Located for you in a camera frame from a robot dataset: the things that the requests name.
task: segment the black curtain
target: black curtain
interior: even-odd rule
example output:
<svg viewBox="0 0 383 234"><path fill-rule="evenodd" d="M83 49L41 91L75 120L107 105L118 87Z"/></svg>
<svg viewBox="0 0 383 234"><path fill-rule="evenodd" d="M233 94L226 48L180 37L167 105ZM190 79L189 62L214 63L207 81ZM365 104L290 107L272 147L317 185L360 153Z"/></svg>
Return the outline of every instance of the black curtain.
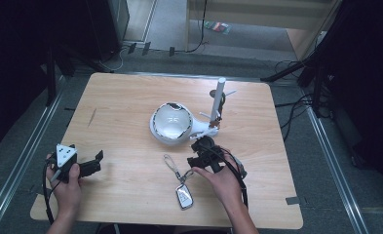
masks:
<svg viewBox="0 0 383 234"><path fill-rule="evenodd" d="M39 23L22 2L0 1L0 141L47 86Z"/></svg>
<svg viewBox="0 0 383 234"><path fill-rule="evenodd" d="M353 149L383 174L383 0L342 4L353 11L322 57L326 82L362 137Z"/></svg>

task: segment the key ring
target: key ring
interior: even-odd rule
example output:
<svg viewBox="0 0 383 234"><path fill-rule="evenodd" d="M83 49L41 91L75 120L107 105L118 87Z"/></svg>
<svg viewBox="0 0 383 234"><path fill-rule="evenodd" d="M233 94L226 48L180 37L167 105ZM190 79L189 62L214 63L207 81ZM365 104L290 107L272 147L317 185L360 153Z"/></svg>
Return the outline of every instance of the key ring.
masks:
<svg viewBox="0 0 383 234"><path fill-rule="evenodd" d="M194 172L192 170L188 170L183 176L178 171L178 168L176 167L175 162L173 161L172 157L168 154L164 154L164 162L167 164L167 166L175 173L176 178L181 182L184 183L187 178L192 176Z"/></svg>

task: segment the left hand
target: left hand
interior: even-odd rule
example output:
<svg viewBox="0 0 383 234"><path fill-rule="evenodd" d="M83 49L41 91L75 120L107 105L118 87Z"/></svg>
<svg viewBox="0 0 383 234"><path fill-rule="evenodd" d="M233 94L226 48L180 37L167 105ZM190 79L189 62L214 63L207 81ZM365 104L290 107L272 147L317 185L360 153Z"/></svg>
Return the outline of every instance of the left hand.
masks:
<svg viewBox="0 0 383 234"><path fill-rule="evenodd" d="M51 180L55 172L51 167L46 170L46 178ZM60 217L75 219L79 211L79 206L82 199L82 191L79 185L80 169L78 164L73 164L69 171L69 182L61 182L54 180L51 182L52 188L56 185L54 190L55 197L57 198L57 219Z"/></svg>

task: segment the human hand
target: human hand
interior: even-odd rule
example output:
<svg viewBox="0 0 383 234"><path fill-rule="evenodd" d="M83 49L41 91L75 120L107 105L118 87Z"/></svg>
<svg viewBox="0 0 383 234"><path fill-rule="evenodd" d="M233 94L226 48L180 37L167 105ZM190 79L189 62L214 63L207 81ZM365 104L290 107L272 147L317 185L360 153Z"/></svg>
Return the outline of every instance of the human hand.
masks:
<svg viewBox="0 0 383 234"><path fill-rule="evenodd" d="M46 178L51 180L55 172L51 167L46 170ZM61 182L54 180L51 182L51 187L55 188L54 194L57 198L57 219L69 218L75 219L79 211L79 206L82 198L82 191L79 185L80 168L78 164L73 164L69 171L69 182Z"/></svg>
<svg viewBox="0 0 383 234"><path fill-rule="evenodd" d="M225 150L223 150L223 153L224 159L237 169L237 165L231 155ZM224 206L243 204L240 184L228 167L223 167L223 169L216 174L198 167L194 167L192 170L210 182L215 195Z"/></svg>

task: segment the right hand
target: right hand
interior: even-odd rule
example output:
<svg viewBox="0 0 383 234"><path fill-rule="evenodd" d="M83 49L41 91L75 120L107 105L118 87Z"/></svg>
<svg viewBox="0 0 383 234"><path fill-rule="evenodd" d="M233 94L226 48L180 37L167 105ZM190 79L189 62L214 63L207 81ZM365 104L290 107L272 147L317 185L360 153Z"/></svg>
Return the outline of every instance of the right hand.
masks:
<svg viewBox="0 0 383 234"><path fill-rule="evenodd" d="M233 158L226 151L223 152L224 159L237 169ZM223 205L243 204L240 184L227 166L216 174L197 167L192 168L192 170L210 182L215 195Z"/></svg>

